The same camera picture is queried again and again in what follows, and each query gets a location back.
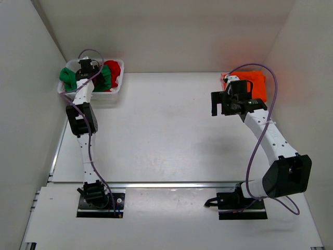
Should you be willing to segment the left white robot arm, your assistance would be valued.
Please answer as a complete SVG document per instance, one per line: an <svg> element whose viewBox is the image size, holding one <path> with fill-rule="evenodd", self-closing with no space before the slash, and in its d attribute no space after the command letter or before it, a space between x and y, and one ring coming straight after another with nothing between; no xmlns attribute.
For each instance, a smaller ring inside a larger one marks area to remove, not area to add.
<svg viewBox="0 0 333 250"><path fill-rule="evenodd" d="M66 106L67 118L77 138L84 169L83 186L78 192L88 205L106 209L110 205L110 192L95 164L94 146L98 122L91 106L94 79L102 77L101 67L94 65L88 57L80 59L79 66L74 74L77 86L75 96Z"/></svg>

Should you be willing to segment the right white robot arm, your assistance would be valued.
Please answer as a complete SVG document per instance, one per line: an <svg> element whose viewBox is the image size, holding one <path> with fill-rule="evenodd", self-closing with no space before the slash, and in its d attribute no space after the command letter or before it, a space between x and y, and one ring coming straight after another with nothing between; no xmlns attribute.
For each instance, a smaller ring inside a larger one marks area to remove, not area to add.
<svg viewBox="0 0 333 250"><path fill-rule="evenodd" d="M270 111L260 98L253 98L253 83L249 80L229 80L224 91L211 93L211 113L217 116L221 105L225 116L238 115L253 132L258 142L255 149L263 148L269 168L262 178L238 183L222 204L235 205L240 211L264 198L277 199L298 193L308 188L312 161L301 155L284 138L271 119Z"/></svg>

